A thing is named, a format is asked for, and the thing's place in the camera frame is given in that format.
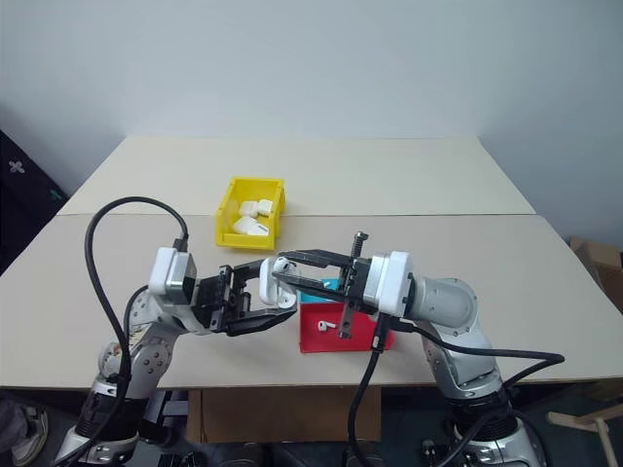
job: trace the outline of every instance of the floor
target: floor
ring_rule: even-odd
[[[514,401],[527,413],[547,440],[548,448],[557,466],[602,466],[605,457],[596,434],[549,425],[545,414],[549,411],[584,414],[603,408],[603,403],[578,394],[569,386],[521,386]],[[420,442],[431,438],[446,440],[443,422],[447,406],[435,388],[400,388],[384,390],[383,441],[381,452],[388,467],[424,466],[420,459]],[[48,466],[62,441],[64,432],[73,420],[50,409],[50,438],[42,455],[33,467]],[[623,420],[609,423],[610,437],[619,459],[623,460]],[[178,441],[171,449],[186,453],[201,450],[209,458],[210,466],[217,466],[233,445],[191,445]],[[339,467],[344,445],[341,443],[281,444],[275,452],[275,467]],[[163,451],[140,443],[128,467],[158,466]],[[0,456],[0,465],[10,466],[10,457]]]

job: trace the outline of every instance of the teal object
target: teal object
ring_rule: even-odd
[[[320,279],[325,289],[336,290],[338,288],[338,279]],[[333,302],[333,300],[321,299],[314,295],[301,293],[299,298],[301,304],[323,304],[325,302]]]

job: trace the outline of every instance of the cardboard box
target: cardboard box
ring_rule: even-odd
[[[578,237],[571,238],[570,247],[595,282],[623,313],[623,269],[618,248]]]
[[[194,389],[188,395],[191,443],[346,441],[352,386]],[[381,439],[381,388],[371,386],[357,414],[357,437]]]

